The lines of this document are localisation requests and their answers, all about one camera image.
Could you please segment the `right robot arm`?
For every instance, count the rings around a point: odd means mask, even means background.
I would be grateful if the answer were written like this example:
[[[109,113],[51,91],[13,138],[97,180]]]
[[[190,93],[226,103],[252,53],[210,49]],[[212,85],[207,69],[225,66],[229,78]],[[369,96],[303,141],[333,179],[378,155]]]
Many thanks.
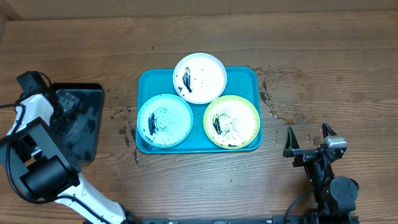
[[[283,156],[294,159],[294,167],[303,167],[311,189],[292,202],[286,210],[284,223],[358,223],[352,217],[356,210],[358,183],[347,177],[335,177],[331,164],[341,159],[347,150],[347,142],[337,135],[327,123],[322,124],[323,142],[315,149],[301,150],[291,126],[287,128],[287,141]],[[299,217],[290,216],[293,207],[313,194],[316,207]]]

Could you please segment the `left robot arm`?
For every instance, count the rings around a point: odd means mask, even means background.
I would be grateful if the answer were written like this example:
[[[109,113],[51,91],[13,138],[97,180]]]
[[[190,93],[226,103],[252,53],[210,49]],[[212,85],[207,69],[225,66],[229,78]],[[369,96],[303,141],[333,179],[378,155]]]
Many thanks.
[[[22,88],[11,106],[15,122],[1,139],[1,165],[13,191],[26,202],[59,203],[86,223],[139,223],[81,173],[95,158],[104,103],[98,83],[52,83],[38,71],[17,77]]]

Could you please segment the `teal plastic tray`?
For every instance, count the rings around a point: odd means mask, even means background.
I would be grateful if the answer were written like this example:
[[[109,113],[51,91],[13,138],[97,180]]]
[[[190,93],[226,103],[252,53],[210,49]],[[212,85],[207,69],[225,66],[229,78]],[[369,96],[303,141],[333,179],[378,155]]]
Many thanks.
[[[139,78],[137,87],[137,110],[155,95],[173,94],[177,92],[172,83],[172,68],[152,69],[145,71]],[[261,111],[257,75],[249,67],[226,67],[227,84],[224,95],[237,95],[250,101],[258,112]],[[203,115],[208,105],[190,104],[193,111],[193,128],[187,138],[171,148],[159,148],[150,145],[139,134],[139,128],[131,131],[135,137],[137,148],[146,154],[184,154],[184,153],[211,153],[228,152],[227,149],[217,146],[205,134]]]

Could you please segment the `white speckled plate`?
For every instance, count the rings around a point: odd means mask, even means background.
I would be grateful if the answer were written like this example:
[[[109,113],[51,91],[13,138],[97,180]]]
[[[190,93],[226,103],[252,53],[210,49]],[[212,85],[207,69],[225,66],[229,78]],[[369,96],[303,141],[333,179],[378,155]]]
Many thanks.
[[[224,92],[228,81],[224,65],[206,53],[187,55],[174,68],[172,75],[175,91],[193,104],[206,104]]]

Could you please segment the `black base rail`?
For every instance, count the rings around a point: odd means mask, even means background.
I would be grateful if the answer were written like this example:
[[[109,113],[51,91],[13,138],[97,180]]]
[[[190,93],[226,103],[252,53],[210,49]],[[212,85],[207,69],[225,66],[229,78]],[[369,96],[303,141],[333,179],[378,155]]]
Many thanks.
[[[304,223],[301,216],[288,216],[284,221],[283,215],[272,218],[219,218],[219,219],[179,219],[141,218],[140,224],[299,224]]]

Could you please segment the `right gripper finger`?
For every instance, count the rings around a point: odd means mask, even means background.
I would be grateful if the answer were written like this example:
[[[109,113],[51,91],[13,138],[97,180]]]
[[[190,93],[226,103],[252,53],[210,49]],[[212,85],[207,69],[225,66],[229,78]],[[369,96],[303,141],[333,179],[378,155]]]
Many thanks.
[[[322,124],[322,133],[323,133],[323,138],[326,138],[328,136],[336,136],[334,130],[332,130],[328,125],[328,123],[326,122]]]
[[[295,134],[293,132],[293,129],[291,126],[288,126],[287,128],[287,140],[285,144],[284,151],[296,151],[299,150],[300,146],[297,142],[297,138],[295,137]]]

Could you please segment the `green rimmed plate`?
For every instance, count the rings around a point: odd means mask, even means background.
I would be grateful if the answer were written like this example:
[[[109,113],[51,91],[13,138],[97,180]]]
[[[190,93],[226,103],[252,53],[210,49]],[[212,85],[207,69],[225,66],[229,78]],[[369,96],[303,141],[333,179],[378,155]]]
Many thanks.
[[[241,149],[252,143],[261,126],[258,110],[247,99],[225,95],[212,101],[203,115],[206,135],[224,149]]]

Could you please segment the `black rectangular water tray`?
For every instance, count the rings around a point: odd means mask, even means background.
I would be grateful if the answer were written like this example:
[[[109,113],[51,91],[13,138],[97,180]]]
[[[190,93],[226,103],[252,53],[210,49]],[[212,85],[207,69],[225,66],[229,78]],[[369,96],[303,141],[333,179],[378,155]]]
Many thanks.
[[[55,83],[53,88],[66,90],[80,99],[70,125],[59,131],[52,129],[53,132],[80,162],[94,161],[104,104],[103,87],[98,83]]]

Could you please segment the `light blue speckled plate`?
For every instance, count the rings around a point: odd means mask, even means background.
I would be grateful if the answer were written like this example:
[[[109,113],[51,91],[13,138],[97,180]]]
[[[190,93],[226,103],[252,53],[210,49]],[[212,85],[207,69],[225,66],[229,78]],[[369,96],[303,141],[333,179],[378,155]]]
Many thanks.
[[[193,112],[181,97],[160,94],[147,100],[137,115],[137,130],[151,146],[173,147],[189,135]]]

